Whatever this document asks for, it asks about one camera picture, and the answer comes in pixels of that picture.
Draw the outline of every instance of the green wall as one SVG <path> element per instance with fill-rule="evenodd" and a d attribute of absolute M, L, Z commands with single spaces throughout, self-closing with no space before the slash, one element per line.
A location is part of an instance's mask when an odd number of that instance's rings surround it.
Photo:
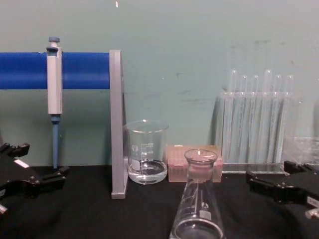
<path fill-rule="evenodd" d="M 168 143 L 211 142 L 228 73 L 293 74 L 303 95 L 299 136 L 319 136 L 316 0 L 2 0 L 0 51 L 123 52 L 128 121 L 163 119 Z M 26 161 L 51 163 L 45 91 L 0 91 L 3 141 L 31 143 Z M 109 163 L 107 91 L 65 91 L 61 163 Z"/>

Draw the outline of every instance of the black tablecloth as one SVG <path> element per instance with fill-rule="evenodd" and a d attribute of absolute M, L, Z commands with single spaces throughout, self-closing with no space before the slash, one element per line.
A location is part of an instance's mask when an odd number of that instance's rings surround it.
<path fill-rule="evenodd" d="M 184 186 L 129 181 L 126 199 L 111 200 L 110 166 L 71 167 L 63 190 L 1 201 L 0 239 L 167 239 Z M 305 207 L 249 192 L 245 175 L 223 175 L 215 195 L 228 239 L 319 239 Z"/>

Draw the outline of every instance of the clear liquid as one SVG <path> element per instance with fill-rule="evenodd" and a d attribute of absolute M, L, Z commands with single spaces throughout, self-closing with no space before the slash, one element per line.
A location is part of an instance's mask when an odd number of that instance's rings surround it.
<path fill-rule="evenodd" d="M 162 181 L 167 175 L 167 166 L 162 161 L 143 161 L 140 170 L 129 167 L 129 177 L 136 183 L 153 184 Z"/>
<path fill-rule="evenodd" d="M 205 219 L 187 219 L 180 222 L 169 239 L 222 239 L 222 230 Z"/>

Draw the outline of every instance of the erlenmeyer flask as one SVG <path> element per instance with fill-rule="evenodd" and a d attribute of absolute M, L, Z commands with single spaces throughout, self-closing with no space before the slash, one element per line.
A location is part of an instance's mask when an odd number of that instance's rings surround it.
<path fill-rule="evenodd" d="M 225 239 L 220 213 L 213 192 L 213 166 L 217 155 L 191 149 L 187 184 L 169 239 Z"/>

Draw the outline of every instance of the glassware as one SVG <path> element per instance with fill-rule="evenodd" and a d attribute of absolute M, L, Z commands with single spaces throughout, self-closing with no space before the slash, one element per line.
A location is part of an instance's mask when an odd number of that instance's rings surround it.
<path fill-rule="evenodd" d="M 213 193 L 214 152 L 191 149 L 187 184 L 169 239 L 225 239 L 220 213 Z"/>
<path fill-rule="evenodd" d="M 129 177 L 140 184 L 162 181 L 167 175 L 163 161 L 168 125 L 159 120 L 141 120 L 124 126 L 128 137 Z"/>

